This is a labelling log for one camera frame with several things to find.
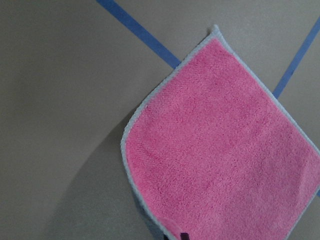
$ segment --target pink cloth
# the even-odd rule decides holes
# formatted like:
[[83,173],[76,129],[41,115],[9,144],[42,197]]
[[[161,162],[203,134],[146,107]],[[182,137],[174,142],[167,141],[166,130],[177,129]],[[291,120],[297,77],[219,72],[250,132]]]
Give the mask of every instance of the pink cloth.
[[123,150],[162,229],[190,240],[288,236],[318,189],[320,156],[275,101],[218,37],[156,89]]

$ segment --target blue line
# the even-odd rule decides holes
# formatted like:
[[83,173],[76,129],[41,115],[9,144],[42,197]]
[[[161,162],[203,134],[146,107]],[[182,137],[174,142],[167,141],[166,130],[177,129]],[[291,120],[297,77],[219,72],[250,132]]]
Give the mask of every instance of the blue line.
[[173,69],[175,69],[180,64],[180,60],[178,58],[176,58],[165,46],[163,46],[154,36],[152,36],[114,0],[97,0],[97,2],[107,11],[109,11],[124,26],[126,26],[133,34],[141,39],[141,41],[143,41],[151,50],[153,50]]
[[279,98],[280,94],[282,93],[282,91],[286,87],[286,85],[289,82],[292,74],[294,74],[296,68],[298,67],[300,61],[302,60],[302,58],[306,54],[308,48],[312,44],[312,42],[315,39],[315,37],[316,37],[317,33],[319,32],[319,30],[320,30],[320,17],[315,22],[314,26],[312,27],[312,29],[309,32],[308,36],[306,36],[306,39],[304,40],[304,42],[301,45],[300,49],[298,50],[298,52],[294,56],[292,62],[289,65],[289,67],[287,68],[287,70],[283,74],[282,78],[280,79],[278,85],[275,87],[275,89],[274,89],[272,94],[275,96],[276,99]]

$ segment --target towel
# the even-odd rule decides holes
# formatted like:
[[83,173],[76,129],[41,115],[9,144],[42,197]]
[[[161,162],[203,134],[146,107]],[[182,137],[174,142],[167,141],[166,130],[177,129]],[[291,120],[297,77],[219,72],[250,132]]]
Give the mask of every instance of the towel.
[[133,191],[170,240],[283,240],[320,186],[320,152],[219,28],[137,108]]

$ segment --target microfiber cloth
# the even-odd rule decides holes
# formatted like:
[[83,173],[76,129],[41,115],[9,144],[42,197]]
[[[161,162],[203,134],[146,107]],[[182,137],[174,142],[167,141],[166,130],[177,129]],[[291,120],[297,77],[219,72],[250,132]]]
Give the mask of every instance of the microfiber cloth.
[[121,152],[170,240],[283,240],[316,195],[320,152],[218,27],[137,108]]

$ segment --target pink towel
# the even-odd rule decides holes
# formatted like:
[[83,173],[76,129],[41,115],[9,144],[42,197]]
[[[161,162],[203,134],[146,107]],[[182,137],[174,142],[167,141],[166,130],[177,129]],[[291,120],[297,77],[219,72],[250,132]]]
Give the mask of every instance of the pink towel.
[[215,30],[140,105],[121,141],[147,214],[179,240],[283,240],[320,152]]

